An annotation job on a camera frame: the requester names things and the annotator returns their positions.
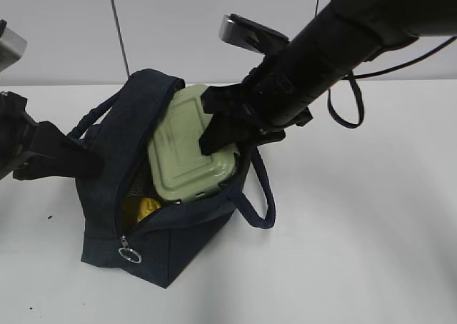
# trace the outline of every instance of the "metal ring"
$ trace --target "metal ring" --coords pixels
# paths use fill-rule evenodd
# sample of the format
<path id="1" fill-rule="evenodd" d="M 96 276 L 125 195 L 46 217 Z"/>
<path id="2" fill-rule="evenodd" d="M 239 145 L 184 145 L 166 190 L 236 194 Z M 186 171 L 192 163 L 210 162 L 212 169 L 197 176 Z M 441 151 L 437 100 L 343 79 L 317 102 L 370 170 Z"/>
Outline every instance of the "metal ring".
<path id="1" fill-rule="evenodd" d="M 119 248 L 118 252 L 119 252 L 120 256 L 122 256 L 127 261 L 132 262 L 132 263 L 141 263 L 142 260 L 143 260 L 141 255 L 136 250 L 134 250 L 132 248 Z M 134 259 L 134 258 L 131 258 L 130 256 L 128 256 L 126 254 L 127 252 L 132 253 L 133 255 L 135 255 L 137 257 L 137 259 Z"/>

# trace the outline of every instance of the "white tabletop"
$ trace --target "white tabletop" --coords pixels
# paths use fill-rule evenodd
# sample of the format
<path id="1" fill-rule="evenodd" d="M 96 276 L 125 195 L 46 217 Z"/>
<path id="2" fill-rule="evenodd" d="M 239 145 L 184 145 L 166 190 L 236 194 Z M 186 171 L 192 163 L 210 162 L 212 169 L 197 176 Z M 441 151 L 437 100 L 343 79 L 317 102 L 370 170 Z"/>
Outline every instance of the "white tabletop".
<path id="1" fill-rule="evenodd" d="M 361 83 L 366 123 L 261 149 L 278 219 L 236 213 L 167 289 L 80 262 L 74 181 L 0 181 L 0 323 L 456 323 L 457 81 Z M 118 86 L 4 88 L 64 132 Z M 355 118 L 350 88 L 335 107 Z M 259 187 L 246 192 L 260 208 Z"/>

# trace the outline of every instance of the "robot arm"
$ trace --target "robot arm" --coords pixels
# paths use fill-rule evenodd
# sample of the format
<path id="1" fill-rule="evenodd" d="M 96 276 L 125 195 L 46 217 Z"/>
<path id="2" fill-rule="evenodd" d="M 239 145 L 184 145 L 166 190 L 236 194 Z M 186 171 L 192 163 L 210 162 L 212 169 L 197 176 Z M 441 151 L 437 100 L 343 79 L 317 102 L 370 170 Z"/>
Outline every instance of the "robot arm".
<path id="1" fill-rule="evenodd" d="M 0 21 L 0 71 L 18 61 L 27 42 Z M 27 99 L 0 92 L 0 180 L 34 180 L 47 176 L 93 178 L 102 159 L 65 136 L 48 121 L 37 123 L 26 112 Z"/>
<path id="2" fill-rule="evenodd" d="M 268 133 L 311 120 L 308 106 L 359 64 L 420 36 L 456 35 L 456 0 L 331 0 L 292 42 L 267 54 L 238 88 L 210 88 L 202 96 L 205 111 L 215 116 L 201 137 L 201 149 L 212 153 L 246 138 L 263 143 Z M 215 101 L 221 98 L 237 105 Z M 216 137 L 228 127 L 236 132 L 226 140 Z"/>

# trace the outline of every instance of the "plastic container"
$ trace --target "plastic container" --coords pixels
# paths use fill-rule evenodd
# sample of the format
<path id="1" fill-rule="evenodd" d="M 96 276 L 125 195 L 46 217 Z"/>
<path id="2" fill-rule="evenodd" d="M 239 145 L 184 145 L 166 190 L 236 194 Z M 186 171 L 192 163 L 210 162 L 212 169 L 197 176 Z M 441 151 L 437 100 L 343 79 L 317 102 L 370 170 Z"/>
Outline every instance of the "plastic container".
<path id="1" fill-rule="evenodd" d="M 149 142 L 148 154 L 157 193 L 166 201 L 194 201 L 219 190 L 236 170 L 236 145 L 204 156 L 199 139 L 212 115 L 204 113 L 206 85 L 176 92 Z"/>

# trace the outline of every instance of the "bag handle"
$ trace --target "bag handle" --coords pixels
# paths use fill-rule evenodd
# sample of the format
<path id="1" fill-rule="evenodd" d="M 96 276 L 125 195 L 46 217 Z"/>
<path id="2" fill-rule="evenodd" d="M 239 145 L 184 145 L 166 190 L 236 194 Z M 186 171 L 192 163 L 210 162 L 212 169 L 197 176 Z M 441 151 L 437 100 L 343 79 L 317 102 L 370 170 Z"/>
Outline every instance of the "bag handle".
<path id="1" fill-rule="evenodd" d="M 260 181 L 263 194 L 266 198 L 268 210 L 265 218 L 258 215 L 255 208 L 244 193 L 240 191 L 233 191 L 229 194 L 229 198 L 233 204 L 238 208 L 241 215 L 251 224 L 254 228 L 270 229 L 273 228 L 276 220 L 276 204 L 274 202 L 273 193 L 271 192 L 270 181 L 266 172 L 265 165 L 263 164 L 262 157 L 257 148 L 251 152 L 251 162 L 256 171 L 258 180 Z"/>
<path id="2" fill-rule="evenodd" d="M 348 129 L 357 129 L 359 126 L 362 125 L 363 120 L 365 119 L 365 106 L 363 104 L 363 98 L 362 98 L 362 90 L 357 84 L 356 77 L 354 76 L 354 73 L 351 71 L 349 72 L 347 76 L 349 83 L 351 85 L 352 91 L 354 92 L 354 96 L 356 97 L 356 104 L 357 104 L 357 112 L 358 112 L 358 123 L 351 123 L 343 118 L 341 118 L 340 115 L 336 112 L 335 108 L 333 107 L 333 104 L 331 103 L 331 90 L 328 90 L 328 100 L 327 100 L 327 106 L 328 106 L 328 112 L 330 113 L 331 118 L 333 118 L 336 123 L 338 123 L 341 126 L 344 126 L 345 128 Z"/>
<path id="3" fill-rule="evenodd" d="M 78 123 L 77 126 L 73 128 L 68 134 L 68 137 L 79 139 L 81 138 L 84 133 L 92 126 L 92 124 L 96 123 L 110 108 L 113 107 L 114 103 L 119 98 L 119 92 L 116 93 L 114 96 L 106 99 L 103 103 L 98 105 L 96 108 L 93 108 L 86 114 Z"/>

